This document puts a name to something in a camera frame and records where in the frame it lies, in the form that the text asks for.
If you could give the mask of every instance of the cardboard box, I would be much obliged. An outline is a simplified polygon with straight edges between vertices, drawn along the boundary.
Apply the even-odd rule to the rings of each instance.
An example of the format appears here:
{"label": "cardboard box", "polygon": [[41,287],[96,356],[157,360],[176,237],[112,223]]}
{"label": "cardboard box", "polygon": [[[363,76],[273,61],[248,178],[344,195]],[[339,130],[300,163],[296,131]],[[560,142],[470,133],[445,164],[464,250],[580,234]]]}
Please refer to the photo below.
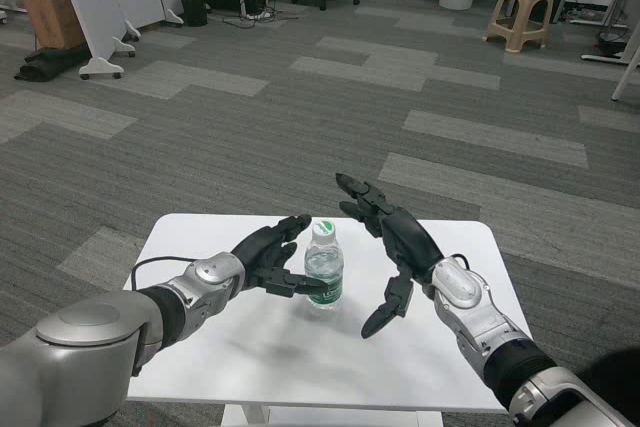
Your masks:
{"label": "cardboard box", "polygon": [[86,39],[71,0],[24,0],[42,47],[72,49]]}

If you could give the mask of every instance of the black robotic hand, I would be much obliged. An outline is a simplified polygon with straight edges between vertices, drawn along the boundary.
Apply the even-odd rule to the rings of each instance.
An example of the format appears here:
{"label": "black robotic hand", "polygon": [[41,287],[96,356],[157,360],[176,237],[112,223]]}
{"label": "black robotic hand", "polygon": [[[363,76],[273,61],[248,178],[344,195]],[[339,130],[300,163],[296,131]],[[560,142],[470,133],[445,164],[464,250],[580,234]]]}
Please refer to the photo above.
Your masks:
{"label": "black robotic hand", "polygon": [[362,337],[366,339],[394,317],[406,315],[413,293],[411,279],[420,285],[430,284],[432,267],[443,255],[418,221],[405,209],[389,204],[382,191],[345,174],[336,174],[336,181],[356,201],[340,202],[340,209],[363,223],[371,235],[382,237],[387,255],[400,272],[387,284],[385,303],[364,324]]}
{"label": "black robotic hand", "polygon": [[263,227],[240,242],[231,253],[246,270],[243,290],[263,287],[267,293],[293,297],[294,293],[318,295],[329,286],[321,280],[292,274],[284,264],[295,254],[293,240],[311,224],[309,215],[287,217],[275,227]]}

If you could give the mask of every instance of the robot forearm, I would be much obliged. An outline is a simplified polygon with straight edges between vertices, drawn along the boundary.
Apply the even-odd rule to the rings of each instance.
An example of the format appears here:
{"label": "robot forearm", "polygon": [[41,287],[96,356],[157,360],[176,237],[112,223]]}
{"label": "robot forearm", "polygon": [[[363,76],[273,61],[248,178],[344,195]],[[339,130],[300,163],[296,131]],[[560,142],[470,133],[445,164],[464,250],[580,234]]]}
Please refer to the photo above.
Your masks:
{"label": "robot forearm", "polygon": [[66,307],[0,349],[2,423],[100,425],[124,402],[132,375],[161,349],[221,312],[245,269],[222,253],[139,292],[109,292]]}
{"label": "robot forearm", "polygon": [[456,335],[462,355],[517,426],[632,427],[500,312],[485,280],[456,259],[438,262],[423,290]]}

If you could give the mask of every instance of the tabletop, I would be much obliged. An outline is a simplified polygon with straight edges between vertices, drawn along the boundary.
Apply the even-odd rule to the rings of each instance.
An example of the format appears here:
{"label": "tabletop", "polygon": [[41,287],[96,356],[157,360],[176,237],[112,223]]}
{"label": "tabletop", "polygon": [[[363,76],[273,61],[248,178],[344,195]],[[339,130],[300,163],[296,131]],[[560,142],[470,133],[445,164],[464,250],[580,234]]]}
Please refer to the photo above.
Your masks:
{"label": "tabletop", "polygon": [[[156,223],[140,260],[173,255],[206,258],[231,250],[279,217],[170,214]],[[188,340],[160,352],[132,379],[134,400],[259,403],[409,411],[504,412],[464,360],[453,333],[419,288],[406,318],[368,340],[360,330],[384,301],[397,274],[380,239],[351,219],[335,222],[344,252],[339,308],[317,312],[305,296],[242,292]],[[492,288],[498,308],[530,334],[490,229],[478,222],[420,223],[443,254],[463,253]],[[288,262],[304,272],[307,229]],[[185,263],[158,262],[138,271],[138,287],[181,274]]]}

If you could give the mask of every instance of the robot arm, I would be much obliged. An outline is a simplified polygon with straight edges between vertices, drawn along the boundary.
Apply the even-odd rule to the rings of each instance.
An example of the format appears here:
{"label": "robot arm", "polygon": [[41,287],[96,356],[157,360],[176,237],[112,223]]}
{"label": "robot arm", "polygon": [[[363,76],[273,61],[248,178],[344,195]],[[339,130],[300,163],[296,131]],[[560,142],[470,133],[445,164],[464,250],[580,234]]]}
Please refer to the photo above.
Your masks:
{"label": "robot arm", "polygon": [[231,253],[191,263],[168,282],[102,294],[42,319],[0,349],[2,425],[104,425],[125,401],[132,375],[240,291],[263,287],[285,297],[325,292],[324,282],[284,269],[296,251],[291,241],[310,222],[309,216],[289,217],[251,234]]}
{"label": "robot arm", "polygon": [[444,257],[431,236],[406,210],[389,204],[369,183],[343,174],[338,185],[356,203],[340,208],[382,237],[399,275],[390,279],[385,303],[367,320],[364,338],[394,317],[404,317],[413,281],[433,300],[440,320],[456,336],[458,348],[517,426],[632,427],[571,371],[558,367],[496,307],[491,288],[456,255]]}

